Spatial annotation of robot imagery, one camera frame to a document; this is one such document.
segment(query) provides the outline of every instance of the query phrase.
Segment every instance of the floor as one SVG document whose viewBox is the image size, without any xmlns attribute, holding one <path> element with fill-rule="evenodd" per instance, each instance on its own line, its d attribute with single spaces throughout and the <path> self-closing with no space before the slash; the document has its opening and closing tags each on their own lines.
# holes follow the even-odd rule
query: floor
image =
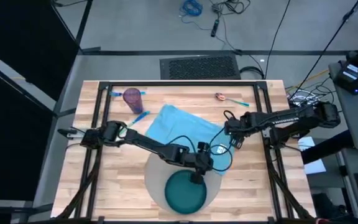
<svg viewBox="0 0 358 224">
<path fill-rule="evenodd" d="M 59 0 L 69 4 L 76 0 Z M 199 17 L 184 17 L 184 21 L 196 21 L 202 28 L 210 29 L 216 15 L 211 11 L 209 0 L 199 0 L 203 13 Z M 81 41 L 82 48 L 101 47 L 102 50 L 229 50 L 227 44 L 211 38 L 209 31 L 200 30 L 195 24 L 181 21 L 179 8 L 182 0 L 94 0 Z M 293 0 L 291 1 L 282 26 L 278 32 L 274 50 L 323 50 L 339 27 L 343 15 L 350 10 L 355 0 Z M 252 1 L 241 15 L 225 16 L 226 35 L 230 43 L 238 49 L 270 50 L 275 31 L 282 17 L 287 0 Z M 85 2 L 57 8 L 63 21 L 75 36 L 85 10 Z M 219 25 L 217 36 L 225 39 L 223 23 Z M 358 49 L 358 12 L 351 17 L 328 50 Z M 78 56 L 70 75 L 69 85 L 62 104 L 62 111 L 74 108 L 83 80 L 158 80 L 160 79 L 159 59 L 184 57 L 166 56 Z M 263 70 L 266 55 L 254 55 Z M 318 56 L 273 55 L 270 57 L 268 79 L 284 80 L 285 86 L 296 85 L 309 72 Z M 344 59 L 343 56 L 324 56 L 312 75 L 328 68 L 329 63 Z M 237 56 L 240 68 L 255 62 L 248 56 Z M 0 61 L 0 69 L 10 77 L 20 77 Z M 310 81 L 308 85 L 323 81 L 328 75 Z M 253 73 L 243 73 L 242 79 L 255 80 Z M 24 80 L 15 79 L 50 108 L 54 102 L 43 95 L 35 86 Z M 332 81 L 326 86 L 333 90 Z M 336 95 L 334 100 L 340 107 Z M 330 138 L 347 129 L 346 122 L 334 129 L 316 128 L 310 133 L 314 138 Z M 56 129 L 68 128 L 73 115 L 60 118 Z M 34 206 L 52 203 L 64 160 L 67 140 L 55 134 L 45 161 Z M 44 213 L 31 220 L 47 218 Z"/>
</svg>

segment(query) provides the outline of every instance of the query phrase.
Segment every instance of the spoon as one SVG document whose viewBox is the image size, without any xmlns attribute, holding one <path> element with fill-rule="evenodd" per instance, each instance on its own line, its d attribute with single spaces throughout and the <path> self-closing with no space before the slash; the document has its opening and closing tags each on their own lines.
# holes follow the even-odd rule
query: spoon
<svg viewBox="0 0 358 224">
<path fill-rule="evenodd" d="M 215 97 L 218 99 L 218 100 L 221 100 L 221 101 L 224 101 L 224 100 L 230 100 L 232 102 L 235 102 L 235 103 L 238 103 L 242 106 L 249 106 L 248 103 L 244 103 L 244 102 L 240 102 L 240 101 L 237 101 L 237 100 L 233 100 L 233 99 L 230 99 L 230 98 L 226 98 L 222 93 L 215 93 Z"/>
</svg>

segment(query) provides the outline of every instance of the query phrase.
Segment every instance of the purple cup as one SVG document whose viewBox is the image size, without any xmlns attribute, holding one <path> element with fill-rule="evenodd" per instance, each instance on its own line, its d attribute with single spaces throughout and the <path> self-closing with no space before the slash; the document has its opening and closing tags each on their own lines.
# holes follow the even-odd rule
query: purple cup
<svg viewBox="0 0 358 224">
<path fill-rule="evenodd" d="M 136 88 L 129 88 L 125 90 L 124 94 L 122 94 L 124 101 L 128 104 L 134 114 L 140 114 L 143 112 L 141 96 L 140 91 Z"/>
</svg>

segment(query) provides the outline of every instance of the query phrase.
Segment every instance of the blue towel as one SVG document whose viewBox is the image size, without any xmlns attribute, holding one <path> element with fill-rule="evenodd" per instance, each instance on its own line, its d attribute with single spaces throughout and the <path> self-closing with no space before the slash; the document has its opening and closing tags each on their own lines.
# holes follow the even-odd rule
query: blue towel
<svg viewBox="0 0 358 224">
<path fill-rule="evenodd" d="M 220 131 L 223 127 L 219 127 L 209 121 L 199 118 L 192 114 L 189 114 L 183 110 L 172 105 L 164 105 L 160 113 L 149 127 L 146 132 L 146 136 L 162 143 L 166 144 L 172 139 L 185 135 L 188 136 L 195 148 L 197 150 L 198 142 L 209 143 L 211 139 Z M 175 144 L 181 144 L 188 146 L 190 151 L 193 152 L 192 146 L 186 138 L 180 138 L 174 141 Z M 214 141 L 213 145 L 220 145 L 229 148 L 230 137 L 224 134 L 222 131 Z M 229 148 L 229 150 L 234 154 L 234 149 Z M 223 153 L 225 149 L 223 147 L 213 147 L 211 149 L 213 153 Z M 227 152 L 223 155 L 211 155 L 214 160 L 214 168 L 223 170 L 225 169 L 231 161 L 230 154 Z M 220 175 L 224 175 L 226 171 L 215 171 Z"/>
</svg>

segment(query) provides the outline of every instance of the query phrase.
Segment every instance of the wooden table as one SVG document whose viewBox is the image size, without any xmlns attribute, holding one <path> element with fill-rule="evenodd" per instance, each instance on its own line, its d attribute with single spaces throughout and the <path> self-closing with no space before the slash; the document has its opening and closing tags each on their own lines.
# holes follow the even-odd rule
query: wooden table
<svg viewBox="0 0 358 224">
<path fill-rule="evenodd" d="M 73 123 L 74 127 L 91 127 L 98 85 L 98 81 L 85 81 L 83 83 Z M 267 86 L 272 110 L 287 109 L 288 103 L 283 82 L 281 80 L 269 80 Z M 126 88 L 128 86 L 114 86 L 113 91 L 123 92 Z M 136 88 L 147 93 L 142 96 L 143 104 L 145 110 L 151 112 L 150 115 L 131 127 L 141 134 L 146 132 L 164 104 L 174 105 L 181 110 L 221 126 L 226 120 L 223 116 L 224 110 L 232 111 L 237 117 L 240 117 L 246 111 L 257 111 L 254 92 L 249 86 L 137 86 Z M 227 97 L 239 101 L 248 102 L 250 107 L 246 108 L 230 101 L 218 101 L 214 98 L 216 92 L 224 93 Z M 103 108 L 104 102 L 102 101 L 98 126 L 101 124 Z M 108 120 L 129 123 L 137 116 L 132 114 L 121 97 L 111 98 L 109 108 Z M 69 144 L 76 142 L 79 142 L 79 140 L 70 141 Z M 288 144 L 297 147 L 295 140 L 289 141 Z M 77 192 L 85 151 L 86 149 L 81 146 L 73 146 L 67 150 L 52 217 L 62 212 Z M 242 148 L 235 151 L 232 167 L 223 177 L 221 190 L 216 198 L 204 210 L 192 215 L 177 215 L 166 212 L 151 199 L 144 185 L 144 166 L 149 154 L 146 150 L 128 145 L 120 148 L 103 148 L 93 220 L 97 220 L 99 216 L 104 216 L 106 220 L 266 221 L 267 217 L 275 216 L 261 134 L 254 134 L 247 138 Z M 282 149 L 282 156 L 291 192 L 302 206 L 312 216 L 315 216 L 300 153 L 293 149 L 284 148 Z M 278 192 L 282 213 L 285 217 L 287 213 L 283 197 L 281 191 L 278 190 Z M 83 217 L 85 216 L 88 195 L 89 193 L 84 198 Z"/>
</svg>

